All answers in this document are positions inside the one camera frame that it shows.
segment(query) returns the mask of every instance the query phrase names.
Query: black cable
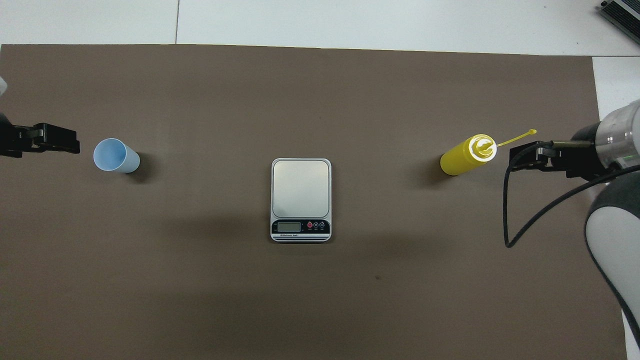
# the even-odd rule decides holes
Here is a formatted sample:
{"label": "black cable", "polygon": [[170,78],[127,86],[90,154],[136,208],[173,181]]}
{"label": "black cable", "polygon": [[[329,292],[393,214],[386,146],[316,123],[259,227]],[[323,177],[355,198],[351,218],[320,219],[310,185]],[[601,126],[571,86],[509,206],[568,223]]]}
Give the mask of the black cable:
{"label": "black cable", "polygon": [[601,184],[601,183],[604,183],[604,182],[606,182],[608,180],[614,179],[614,178],[616,178],[618,176],[622,176],[622,175],[628,174],[630,172],[635,172],[635,171],[640,170],[640,165],[635,165],[635,166],[632,166],[632,167],[624,168],[622,170],[618,170],[618,171],[612,172],[610,174],[606,174],[606,175],[602,175],[600,177],[597,177],[594,180],[591,180],[586,184],[582,184],[582,185],[576,187],[575,189],[572,189],[569,192],[566,192],[565,194],[563,194],[560,197],[558,197],[556,200],[553,200],[552,202],[547,204],[544,208],[542,208],[535,215],[533,215],[533,217],[531,217],[531,219],[529,219],[529,221],[527,221],[527,223],[524,224],[524,226],[520,229],[520,231],[516,234],[516,236],[514,236],[511,241],[509,241],[509,227],[508,227],[508,224],[507,224],[507,190],[508,190],[508,186],[509,186],[509,175],[510,175],[511,171],[513,170],[513,167],[515,166],[516,162],[520,158],[522,158],[522,156],[525,156],[527,153],[531,152],[534,149],[539,149],[541,147],[553,147],[553,145],[554,145],[553,142],[543,142],[543,143],[537,143],[537,144],[531,145],[529,147],[526,147],[522,151],[520,151],[518,154],[516,154],[516,156],[514,156],[513,159],[509,162],[509,166],[507,167],[507,171],[504,174],[504,184],[503,184],[503,187],[502,187],[502,228],[504,230],[504,245],[507,248],[513,247],[516,244],[516,242],[522,237],[522,235],[524,235],[524,233],[536,221],[538,221],[538,219],[541,218],[542,215],[547,213],[549,210],[551,210],[556,205],[560,204],[562,201],[565,201],[566,199],[569,199],[570,197],[574,196],[575,194],[577,194],[579,192],[582,192],[584,190],[587,190],[588,188],[591,188],[592,186],[595,186],[597,184]]}

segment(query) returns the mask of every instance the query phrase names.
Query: bottle cap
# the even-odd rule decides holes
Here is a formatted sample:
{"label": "bottle cap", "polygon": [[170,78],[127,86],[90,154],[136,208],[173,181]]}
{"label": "bottle cap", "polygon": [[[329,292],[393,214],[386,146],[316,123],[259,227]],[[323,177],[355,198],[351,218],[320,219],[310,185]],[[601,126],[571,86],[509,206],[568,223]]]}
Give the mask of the bottle cap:
{"label": "bottle cap", "polygon": [[497,152],[497,146],[490,136],[478,134],[471,138],[469,152],[477,161],[485,162],[493,159]]}

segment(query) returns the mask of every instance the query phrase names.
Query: paper cup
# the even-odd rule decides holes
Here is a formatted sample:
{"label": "paper cup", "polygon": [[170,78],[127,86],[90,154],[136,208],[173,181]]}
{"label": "paper cup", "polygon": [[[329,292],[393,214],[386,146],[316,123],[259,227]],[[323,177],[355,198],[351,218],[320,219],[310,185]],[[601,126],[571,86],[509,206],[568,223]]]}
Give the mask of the paper cup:
{"label": "paper cup", "polygon": [[93,162],[103,171],[134,172],[140,165],[140,157],[120,140],[108,138],[95,147]]}

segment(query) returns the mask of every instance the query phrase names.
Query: white floor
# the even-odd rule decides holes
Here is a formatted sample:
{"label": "white floor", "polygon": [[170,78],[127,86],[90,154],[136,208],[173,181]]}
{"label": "white floor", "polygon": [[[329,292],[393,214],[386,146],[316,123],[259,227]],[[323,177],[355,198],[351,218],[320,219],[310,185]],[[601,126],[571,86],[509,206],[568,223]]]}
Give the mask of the white floor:
{"label": "white floor", "polygon": [[[0,44],[230,44],[586,55],[594,57],[603,118],[640,98],[640,45],[597,14],[599,3],[0,0]],[[640,354],[629,352],[629,358],[640,359]]]}

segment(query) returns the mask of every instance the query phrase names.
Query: digital kitchen scale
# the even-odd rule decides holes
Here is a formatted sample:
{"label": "digital kitchen scale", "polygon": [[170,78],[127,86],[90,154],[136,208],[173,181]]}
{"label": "digital kitchen scale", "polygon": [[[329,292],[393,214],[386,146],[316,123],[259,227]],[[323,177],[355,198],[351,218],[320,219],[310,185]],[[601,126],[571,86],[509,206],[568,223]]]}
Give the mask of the digital kitchen scale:
{"label": "digital kitchen scale", "polygon": [[271,238],[319,243],[331,237],[331,163],[280,158],[271,164]]}

